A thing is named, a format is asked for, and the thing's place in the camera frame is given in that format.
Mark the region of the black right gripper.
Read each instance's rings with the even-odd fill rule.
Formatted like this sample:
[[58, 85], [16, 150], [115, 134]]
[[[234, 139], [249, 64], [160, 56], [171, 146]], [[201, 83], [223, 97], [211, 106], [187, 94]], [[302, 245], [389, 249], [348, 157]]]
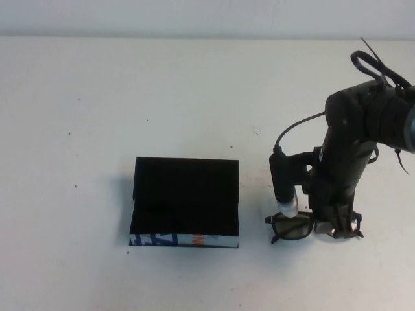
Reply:
[[323, 144], [308, 187], [316, 234], [333, 234], [334, 239], [356, 236], [352, 228], [355, 189], [366, 166], [376, 161], [371, 156], [378, 154], [375, 142]]

